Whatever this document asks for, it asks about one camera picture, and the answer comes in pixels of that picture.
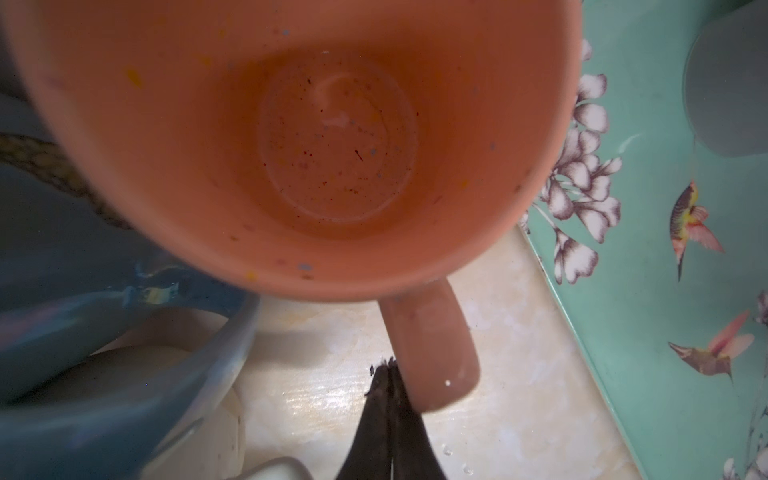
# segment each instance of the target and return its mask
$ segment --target yellow speck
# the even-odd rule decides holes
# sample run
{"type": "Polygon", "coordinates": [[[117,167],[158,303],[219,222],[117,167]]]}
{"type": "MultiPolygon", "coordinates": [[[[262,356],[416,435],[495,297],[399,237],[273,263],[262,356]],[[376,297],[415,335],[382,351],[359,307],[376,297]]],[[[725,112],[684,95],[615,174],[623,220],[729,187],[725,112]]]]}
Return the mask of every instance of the yellow speck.
{"type": "Polygon", "coordinates": [[[136,85],[139,88],[142,87],[143,82],[141,81],[139,72],[135,71],[133,68],[126,68],[125,75],[128,77],[128,80],[130,80],[132,84],[136,85]]]}

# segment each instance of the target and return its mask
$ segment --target black tongs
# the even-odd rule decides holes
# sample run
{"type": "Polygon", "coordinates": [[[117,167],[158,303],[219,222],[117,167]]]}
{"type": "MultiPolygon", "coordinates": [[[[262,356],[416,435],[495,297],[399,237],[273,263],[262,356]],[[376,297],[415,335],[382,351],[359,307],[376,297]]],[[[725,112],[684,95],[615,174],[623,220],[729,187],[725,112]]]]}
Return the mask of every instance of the black tongs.
{"type": "Polygon", "coordinates": [[[395,360],[376,369],[366,397],[352,448],[336,480],[446,480],[395,360]]]}

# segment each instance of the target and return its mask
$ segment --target floral tray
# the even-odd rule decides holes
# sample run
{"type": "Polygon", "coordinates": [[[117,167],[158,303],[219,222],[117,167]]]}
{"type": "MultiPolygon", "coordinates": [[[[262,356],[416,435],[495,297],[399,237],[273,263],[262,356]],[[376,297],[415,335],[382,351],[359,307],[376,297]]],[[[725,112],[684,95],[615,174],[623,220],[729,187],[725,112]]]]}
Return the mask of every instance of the floral tray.
{"type": "Polygon", "coordinates": [[[768,478],[768,155],[708,151],[683,102],[702,27],[744,3],[587,0],[574,120],[521,220],[649,480],[768,478]]]}

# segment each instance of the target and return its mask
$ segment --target gray object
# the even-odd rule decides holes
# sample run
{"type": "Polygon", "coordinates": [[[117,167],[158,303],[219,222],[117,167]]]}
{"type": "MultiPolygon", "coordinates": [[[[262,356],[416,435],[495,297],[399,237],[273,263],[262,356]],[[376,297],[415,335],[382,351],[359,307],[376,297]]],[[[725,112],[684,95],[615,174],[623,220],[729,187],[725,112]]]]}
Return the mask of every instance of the gray object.
{"type": "Polygon", "coordinates": [[[704,27],[684,84],[688,118],[701,143],[724,157],[768,153],[768,0],[704,27]]]}

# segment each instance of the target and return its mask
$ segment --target beige marble surface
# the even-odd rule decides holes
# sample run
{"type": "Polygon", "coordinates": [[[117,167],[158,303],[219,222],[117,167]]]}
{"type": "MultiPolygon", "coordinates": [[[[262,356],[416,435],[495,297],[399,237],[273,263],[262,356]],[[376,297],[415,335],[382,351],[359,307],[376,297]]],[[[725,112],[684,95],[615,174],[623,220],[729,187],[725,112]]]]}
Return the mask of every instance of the beige marble surface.
{"type": "MultiPolygon", "coordinates": [[[[610,413],[515,229],[452,275],[480,352],[482,380],[425,416],[453,479],[636,480],[610,413]]],[[[369,366],[391,355],[375,303],[319,305],[265,297],[260,334],[235,390],[245,468],[297,457],[334,478],[352,442],[369,366]]]]}

